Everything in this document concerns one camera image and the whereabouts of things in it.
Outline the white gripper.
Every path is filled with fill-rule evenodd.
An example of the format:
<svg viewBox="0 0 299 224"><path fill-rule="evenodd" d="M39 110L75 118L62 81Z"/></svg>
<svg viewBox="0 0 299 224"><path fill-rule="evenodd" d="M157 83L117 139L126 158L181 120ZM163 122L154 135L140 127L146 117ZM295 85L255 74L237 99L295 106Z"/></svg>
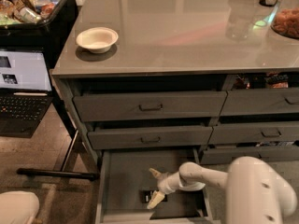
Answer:
<svg viewBox="0 0 299 224"><path fill-rule="evenodd" d="M149 171L153 177L157 179L157 187L159 191L155 190L152 193L150 201L147 205L148 209L155 208L165 198L165 194L171 194L177 190L185 189L184 182L180 177L179 172L161 173L153 168L149 168Z"/></svg>

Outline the white robot base corner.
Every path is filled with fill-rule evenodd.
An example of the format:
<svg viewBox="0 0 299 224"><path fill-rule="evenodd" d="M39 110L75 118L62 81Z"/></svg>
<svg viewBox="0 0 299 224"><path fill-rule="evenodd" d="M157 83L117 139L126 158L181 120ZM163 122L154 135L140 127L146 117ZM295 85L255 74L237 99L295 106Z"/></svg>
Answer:
<svg viewBox="0 0 299 224"><path fill-rule="evenodd" d="M0 194L0 224L33 224L38 211L39 200L33 192Z"/></svg>

